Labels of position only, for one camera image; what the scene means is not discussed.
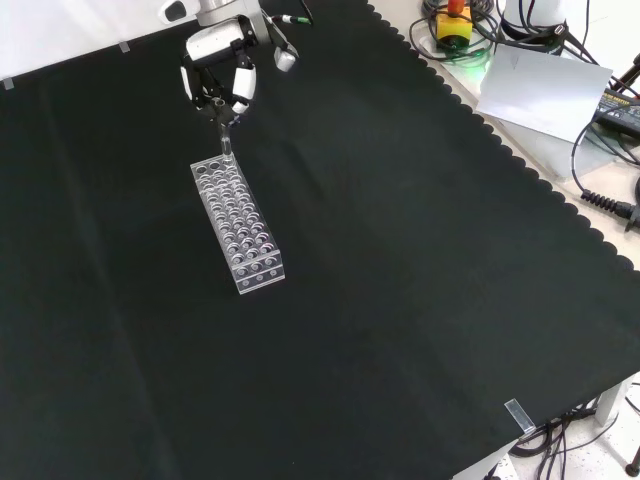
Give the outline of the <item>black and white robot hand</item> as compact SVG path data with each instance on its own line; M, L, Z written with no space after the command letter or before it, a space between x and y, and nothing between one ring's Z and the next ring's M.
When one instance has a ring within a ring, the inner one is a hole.
M258 1L202 1L197 19L202 30L189 37L181 58L185 92L196 109L212 117L221 129L236 123L253 101L257 69L249 50L274 46L274 63L288 72L299 58L279 28L284 24L313 25L308 7L302 16L268 14ZM224 87L213 75L215 65L236 63L233 85Z

